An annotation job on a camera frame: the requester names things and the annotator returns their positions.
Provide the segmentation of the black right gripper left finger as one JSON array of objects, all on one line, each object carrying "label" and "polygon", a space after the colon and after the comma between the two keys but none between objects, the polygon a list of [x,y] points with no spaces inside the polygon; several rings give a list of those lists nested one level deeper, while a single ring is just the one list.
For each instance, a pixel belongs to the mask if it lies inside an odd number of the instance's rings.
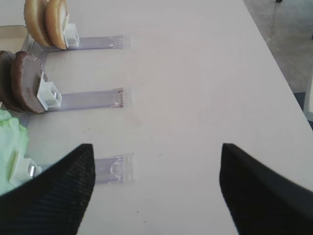
[{"label": "black right gripper left finger", "polygon": [[0,197],[2,235],[75,235],[95,185],[93,146],[81,144]]}]

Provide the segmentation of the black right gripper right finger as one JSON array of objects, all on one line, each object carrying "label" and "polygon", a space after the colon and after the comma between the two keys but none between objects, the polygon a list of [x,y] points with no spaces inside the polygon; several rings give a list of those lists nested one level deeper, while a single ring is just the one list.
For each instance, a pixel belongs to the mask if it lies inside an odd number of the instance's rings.
[{"label": "black right gripper right finger", "polygon": [[311,235],[313,193],[238,146],[222,146],[219,183],[240,235]]}]

